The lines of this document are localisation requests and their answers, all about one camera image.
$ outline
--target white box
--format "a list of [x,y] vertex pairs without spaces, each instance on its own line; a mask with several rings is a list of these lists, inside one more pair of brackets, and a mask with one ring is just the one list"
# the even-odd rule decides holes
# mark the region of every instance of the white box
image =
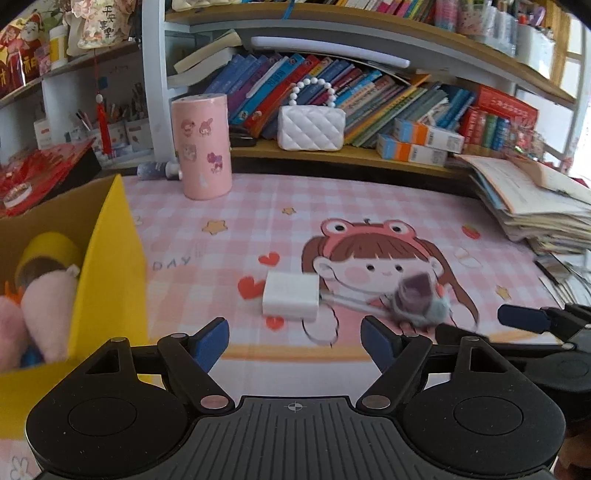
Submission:
[[53,147],[53,141],[51,140],[51,129],[49,128],[49,121],[47,118],[36,121],[33,126],[35,128],[37,148],[39,150],[45,150],[46,148]]
[[270,271],[262,295],[264,316],[315,322],[320,302],[320,281],[315,273]]

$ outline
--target sticker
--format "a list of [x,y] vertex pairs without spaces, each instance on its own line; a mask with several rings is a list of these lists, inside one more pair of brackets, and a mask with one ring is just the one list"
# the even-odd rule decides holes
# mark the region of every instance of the sticker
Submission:
[[204,226],[201,231],[210,233],[211,235],[217,235],[220,232],[228,230],[225,220],[210,220],[207,225]]
[[195,128],[195,122],[192,120],[183,120],[181,122],[181,130],[185,134],[185,137],[193,135],[193,129]]
[[199,134],[202,137],[205,137],[206,135],[209,136],[212,134],[212,122],[213,118],[210,118],[209,120],[207,120],[207,122],[201,122],[201,126],[199,127]]
[[255,283],[254,277],[242,277],[238,280],[238,292],[244,300],[262,297],[265,290],[265,280]]
[[280,256],[277,252],[271,252],[268,255],[261,255],[259,257],[259,263],[261,265],[267,265],[269,267],[275,267],[280,260]]
[[267,324],[267,328],[273,332],[281,330],[285,326],[283,317],[267,317],[265,323]]
[[505,287],[501,287],[501,286],[497,285],[495,292],[504,301],[508,301],[511,299],[511,295],[509,294],[509,290],[507,290]]
[[207,162],[213,165],[212,172],[218,173],[221,172],[223,169],[223,159],[221,155],[216,155],[215,153],[211,152],[207,154]]
[[457,261],[464,265],[464,267],[482,268],[482,264],[476,258],[471,256],[470,252],[465,248],[458,248],[453,254]]
[[480,238],[480,232],[468,223],[462,225],[462,232],[464,232],[464,235],[468,238],[472,238],[473,240],[478,240]]

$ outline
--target white quilted handbag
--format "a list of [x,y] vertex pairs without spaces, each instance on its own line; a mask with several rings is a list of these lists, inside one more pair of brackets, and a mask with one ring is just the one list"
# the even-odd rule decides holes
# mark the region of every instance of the white quilted handbag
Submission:
[[[328,91],[327,106],[297,105],[297,94],[309,84],[318,83]],[[290,94],[289,105],[279,109],[277,143],[283,150],[336,151],[343,148],[345,112],[335,108],[335,90],[324,79],[304,79]]]

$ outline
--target book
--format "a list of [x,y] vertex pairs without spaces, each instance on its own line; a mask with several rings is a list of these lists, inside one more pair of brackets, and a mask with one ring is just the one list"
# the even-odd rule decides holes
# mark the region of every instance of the book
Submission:
[[[380,109],[367,117],[363,122],[356,125],[353,129],[346,133],[345,142],[352,142],[353,140],[357,141],[358,137],[360,137],[365,131],[372,128],[374,124],[381,122],[381,119],[387,117],[387,114],[390,114],[400,102],[406,99],[406,97],[414,95],[414,92],[417,90],[418,86],[426,82],[429,78],[429,74],[414,75],[411,79],[411,85],[407,87],[406,90],[403,90],[399,95],[391,99],[388,103],[384,104]],[[426,91],[427,89],[422,89],[421,95]]]
[[[310,73],[306,75],[304,78],[312,78],[318,77],[322,75],[332,64],[334,63],[333,59],[330,57],[324,57],[320,63],[310,70]],[[271,118],[267,122],[267,124],[262,129],[262,137],[266,138],[267,140],[274,139],[277,136],[277,114],[271,115]]]
[[458,133],[463,135],[466,139],[467,144],[472,143],[472,136],[474,135],[474,129],[476,128],[476,120],[478,119],[480,110],[474,107],[468,107],[464,118],[462,119],[462,124],[460,125],[460,129]]
[[293,72],[302,62],[304,57],[299,53],[294,53],[291,57],[285,57],[284,62],[277,62],[259,80],[259,88],[256,91],[251,91],[246,95],[246,102],[241,106],[240,111],[236,116],[230,120],[232,125],[242,125],[242,123],[253,113],[256,107],[269,95],[273,89],[279,85],[285,77]]
[[380,78],[382,76],[382,72],[379,70],[373,70],[369,72],[363,80],[361,80],[357,85],[353,88],[343,92],[339,97],[337,97],[335,101],[335,105],[340,108],[340,105],[346,104],[346,102],[355,96],[358,92],[360,92],[366,85],[370,84],[374,80]]
[[488,113],[486,115],[486,124],[484,127],[484,136],[482,137],[481,145],[484,148],[490,148],[492,146],[492,140],[495,136],[495,128],[496,128],[496,121],[499,117],[493,115],[492,113]]
[[235,54],[236,49],[232,47],[215,52],[213,55],[185,72],[168,77],[167,86],[171,89],[195,85],[196,83],[201,82],[201,80],[209,77],[217,69],[230,63]]
[[484,129],[486,127],[486,112],[484,110],[478,110],[478,116],[476,117],[476,126],[474,127],[474,134],[470,139],[471,145],[482,145],[482,139],[484,138]]
[[462,107],[457,111],[457,113],[453,116],[453,118],[447,124],[447,129],[455,130],[457,128],[456,124],[460,121],[460,118],[462,118],[464,116],[464,113],[466,113],[466,111],[468,110],[468,107],[474,103],[474,100],[476,100],[476,94],[474,92],[468,91],[468,97],[464,101],[464,104],[462,105]]
[[235,93],[228,95],[228,119],[232,119],[240,111],[240,107],[246,102],[246,96],[248,92],[261,80],[269,69],[278,61],[281,61],[283,57],[275,53],[268,60],[264,61],[259,69],[250,78],[244,82],[244,85],[240,87]]
[[406,15],[406,12],[408,11],[408,9],[410,8],[412,3],[413,3],[413,0],[402,0],[402,2],[400,3],[400,6],[398,7],[398,9],[396,10],[396,13],[394,15],[396,15],[397,17],[404,17],[404,15]]
[[223,87],[228,81],[236,80],[238,71],[242,68],[245,58],[242,55],[234,55],[231,61],[223,68],[222,72],[215,77],[205,89],[204,93],[225,93]]
[[443,85],[441,89],[447,92],[449,96],[449,109],[442,119],[437,122],[437,126],[439,128],[447,128],[452,118],[455,117],[460,108],[462,108],[462,105],[464,105],[470,92],[455,85]]
[[345,131],[350,131],[351,129],[355,128],[357,124],[363,122],[367,117],[372,115],[375,109],[379,108],[381,105],[389,102],[399,93],[404,90],[405,87],[401,85],[395,85],[390,89],[382,92],[373,100],[367,102],[361,108],[359,108],[356,112],[347,116]]
[[389,135],[392,133],[394,129],[394,122],[396,117],[401,113],[404,112],[412,103],[421,98],[425,94],[427,89],[425,88],[417,88],[413,91],[410,95],[404,97],[402,101],[391,108],[385,115],[382,115],[378,121],[374,122],[368,129],[363,131],[357,138],[352,141],[352,145],[355,147],[368,147],[368,148],[375,148],[375,143],[378,138],[378,134],[387,134]]
[[495,134],[492,137],[492,145],[491,148],[498,152],[501,151],[501,148],[505,145],[505,138],[507,133],[509,132],[510,122],[505,118],[499,117],[496,120],[496,128]]
[[538,110],[500,90],[478,85],[474,105],[485,112],[506,118],[515,123],[518,119],[524,128],[535,128]]
[[416,13],[417,8],[419,7],[421,1],[422,0],[413,0],[413,2],[408,7],[408,10],[406,10],[406,13],[404,14],[404,18],[412,18],[413,15]]
[[265,98],[256,110],[246,119],[242,125],[254,138],[261,134],[261,130],[271,117],[278,110],[283,100],[288,99],[292,88],[299,82],[312,68],[320,63],[320,60],[314,55],[308,55],[306,59],[285,79],[275,87],[275,89]]
[[[352,83],[357,78],[361,77],[361,69],[353,67],[352,70],[349,70],[347,75],[339,75],[339,79],[334,81],[332,84],[333,89],[335,90],[335,94],[338,95],[349,83]],[[311,105],[322,105],[327,102],[329,99],[328,92],[322,92],[318,97],[314,99],[314,101],[310,102]]]
[[433,107],[438,105],[443,99],[447,99],[447,95],[442,90],[435,90],[432,95],[425,101],[419,104],[417,108],[410,114],[406,114],[406,119],[411,122],[419,122],[421,118],[427,115]]
[[221,37],[215,39],[211,43],[208,43],[204,47],[194,51],[191,55],[178,61],[174,64],[174,69],[177,73],[186,72],[188,69],[194,67],[203,60],[211,57],[212,55],[220,52],[228,47],[240,47],[242,40],[235,30],[228,30]]
[[353,95],[347,102],[341,105],[340,108],[347,114],[347,116],[350,116],[363,107],[363,105],[370,102],[378,95],[384,93],[389,88],[393,87],[395,83],[396,82],[392,77],[387,75],[382,76],[375,82],[368,83],[356,95]]
[[440,91],[439,90],[440,87],[441,87],[441,82],[433,83],[429,87],[428,91],[426,91],[425,95],[423,95],[419,101],[413,102],[413,104],[409,108],[407,108],[404,111],[404,113],[402,113],[399,116],[399,118],[400,119],[408,119],[410,117],[414,117],[415,115],[418,115],[418,118],[423,116],[434,105],[434,103],[432,103],[432,101],[433,101],[435,94]]
[[261,55],[258,58],[256,58],[256,57],[253,57],[253,58],[255,59],[255,61],[253,61],[250,64],[250,66],[248,68],[246,68],[243,73],[240,74],[240,76],[237,78],[237,80],[234,82],[234,84],[228,90],[227,95],[231,95],[233,93],[236,93],[238,90],[240,90],[242,88],[242,86],[248,81],[248,79],[250,77],[252,77],[255,74],[255,72],[257,72],[258,69],[261,68],[261,66],[267,61],[267,57],[265,57],[264,55]]

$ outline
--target cardboard box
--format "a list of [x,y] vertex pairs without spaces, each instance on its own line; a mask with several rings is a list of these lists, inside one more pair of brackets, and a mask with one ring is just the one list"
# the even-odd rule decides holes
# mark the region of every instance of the cardboard box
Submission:
[[146,265],[121,176],[95,180],[23,215],[0,219],[0,281],[11,283],[37,235],[68,236],[85,258],[72,316],[67,361],[0,375],[0,439],[22,439],[29,411],[108,339],[148,342]]
[[445,165],[447,152],[397,141],[389,135],[378,135],[376,150],[384,160],[408,161],[426,165]]
[[460,134],[406,120],[396,120],[394,122],[394,138],[401,142],[423,145],[452,153],[462,153],[462,147],[464,146],[464,137]]

